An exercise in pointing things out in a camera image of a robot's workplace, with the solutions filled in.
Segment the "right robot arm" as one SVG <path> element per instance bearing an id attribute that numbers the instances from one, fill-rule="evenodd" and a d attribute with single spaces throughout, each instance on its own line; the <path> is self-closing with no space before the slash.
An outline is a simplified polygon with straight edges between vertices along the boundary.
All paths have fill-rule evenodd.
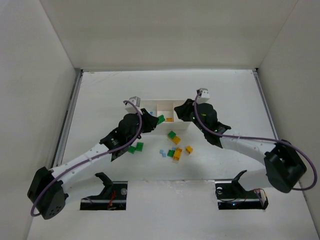
<path id="1" fill-rule="evenodd" d="M 254 159 L 264 168 L 255 171 L 241 171 L 234 180 L 246 191 L 273 187 L 282 193 L 289 193 L 307 167 L 289 142 L 283 143 L 245 139 L 230 126 L 218 121 L 217 112 L 208 103 L 194 105 L 187 99 L 174 107 L 177 117 L 184 122 L 193 122 L 213 146 L 232 150 Z"/>

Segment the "small green lego brick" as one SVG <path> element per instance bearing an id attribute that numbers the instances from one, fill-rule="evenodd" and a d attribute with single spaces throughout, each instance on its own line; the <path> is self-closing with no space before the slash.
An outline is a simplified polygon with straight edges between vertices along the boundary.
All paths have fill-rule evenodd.
<path id="1" fill-rule="evenodd" d="M 157 122 L 157 124 L 159 125 L 159 124 L 163 123 L 165 120 L 166 120 L 166 119 L 165 119 L 164 115 L 162 114 L 162 115 L 160 115 L 160 116 L 158 117 L 158 122 Z"/>

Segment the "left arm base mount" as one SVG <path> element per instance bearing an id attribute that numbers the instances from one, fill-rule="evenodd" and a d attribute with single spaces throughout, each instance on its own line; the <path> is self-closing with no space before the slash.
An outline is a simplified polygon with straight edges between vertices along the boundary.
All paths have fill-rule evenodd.
<path id="1" fill-rule="evenodd" d="M 125 211 L 127 208 L 127 181 L 112 181 L 105 173 L 95 174 L 103 184 L 98 195 L 91 195 L 81 199 L 81 211 Z"/>

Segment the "yellow black striped lego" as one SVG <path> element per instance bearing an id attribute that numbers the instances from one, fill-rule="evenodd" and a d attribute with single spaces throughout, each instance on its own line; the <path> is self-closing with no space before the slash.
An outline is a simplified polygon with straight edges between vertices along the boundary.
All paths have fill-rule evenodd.
<path id="1" fill-rule="evenodd" d="M 179 161 L 180 160 L 180 157 L 181 157 L 181 154 L 182 154 L 182 149 L 177 147 L 174 151 L 174 154 L 173 154 L 173 157 L 172 159 L 175 160 L 175 161 Z"/>

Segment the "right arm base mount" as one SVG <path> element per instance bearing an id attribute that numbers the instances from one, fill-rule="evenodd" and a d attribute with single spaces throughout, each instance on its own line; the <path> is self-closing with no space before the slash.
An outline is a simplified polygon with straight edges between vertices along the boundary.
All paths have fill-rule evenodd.
<path id="1" fill-rule="evenodd" d="M 232 179 L 215 181 L 215 196 L 219 210 L 266 210 L 269 205 L 267 194 L 262 188 L 245 190 L 239 180 L 247 170 Z"/>

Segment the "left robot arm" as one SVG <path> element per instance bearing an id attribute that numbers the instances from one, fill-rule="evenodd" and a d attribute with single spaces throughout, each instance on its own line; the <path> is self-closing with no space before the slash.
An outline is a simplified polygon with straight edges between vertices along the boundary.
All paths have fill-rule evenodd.
<path id="1" fill-rule="evenodd" d="M 106 195 L 113 182 L 103 172 L 104 157 L 110 155 L 111 161 L 119 158 L 142 134 L 152 132 L 158 121 L 144 108 L 141 114 L 128 113 L 115 129 L 84 154 L 51 169 L 39 168 L 27 192 L 33 204 L 31 216 L 49 220 L 74 200 Z"/>

